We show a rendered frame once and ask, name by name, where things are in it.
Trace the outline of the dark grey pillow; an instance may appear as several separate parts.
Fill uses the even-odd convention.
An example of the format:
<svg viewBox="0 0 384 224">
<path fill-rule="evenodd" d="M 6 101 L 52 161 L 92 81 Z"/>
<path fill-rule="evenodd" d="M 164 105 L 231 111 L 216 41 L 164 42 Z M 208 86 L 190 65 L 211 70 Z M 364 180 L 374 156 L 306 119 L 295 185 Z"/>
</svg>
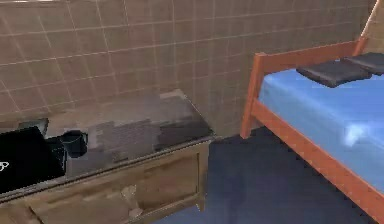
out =
<svg viewBox="0 0 384 224">
<path fill-rule="evenodd" d="M 296 69 L 302 76 L 329 88 L 339 85 L 370 79 L 372 74 L 357 65 L 342 61 L 328 61 Z"/>
<path fill-rule="evenodd" d="M 362 55 L 346 57 L 344 61 L 358 65 L 375 75 L 384 74 L 384 53 L 368 52 Z"/>
</svg>

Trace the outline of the dark mug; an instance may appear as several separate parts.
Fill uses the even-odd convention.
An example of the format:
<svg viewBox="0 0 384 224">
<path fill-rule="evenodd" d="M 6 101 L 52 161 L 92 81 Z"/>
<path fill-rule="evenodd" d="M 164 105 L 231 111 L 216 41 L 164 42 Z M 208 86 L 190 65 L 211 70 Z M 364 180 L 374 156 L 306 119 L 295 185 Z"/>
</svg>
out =
<svg viewBox="0 0 384 224">
<path fill-rule="evenodd" d="M 61 137 L 65 150 L 71 158 L 78 158 L 87 152 L 88 134 L 80 130 L 70 130 Z"/>
</svg>

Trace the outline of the orange wooden bed blue mattress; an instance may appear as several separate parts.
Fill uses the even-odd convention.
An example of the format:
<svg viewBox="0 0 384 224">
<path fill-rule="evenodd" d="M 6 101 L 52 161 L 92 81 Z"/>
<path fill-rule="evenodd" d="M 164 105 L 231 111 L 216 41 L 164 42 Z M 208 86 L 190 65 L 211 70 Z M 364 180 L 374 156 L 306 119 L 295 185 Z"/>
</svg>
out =
<svg viewBox="0 0 384 224">
<path fill-rule="evenodd" d="M 253 57 L 240 135 L 266 126 L 384 224 L 384 74 L 329 88 L 298 67 L 364 54 L 366 37 Z"/>
</svg>

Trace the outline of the brown wooden desk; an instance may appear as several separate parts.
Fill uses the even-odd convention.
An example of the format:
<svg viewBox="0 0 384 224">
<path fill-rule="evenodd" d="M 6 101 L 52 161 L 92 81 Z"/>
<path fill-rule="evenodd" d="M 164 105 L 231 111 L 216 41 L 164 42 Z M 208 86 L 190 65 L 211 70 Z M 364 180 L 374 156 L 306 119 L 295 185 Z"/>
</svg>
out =
<svg viewBox="0 0 384 224">
<path fill-rule="evenodd" d="M 65 174 L 1 193 L 0 224 L 151 224 L 186 207 L 205 207 L 215 134 L 181 90 L 43 118 L 45 139 Z M 81 157 L 71 158 L 60 141 L 70 130 L 88 134 Z"/>
</svg>

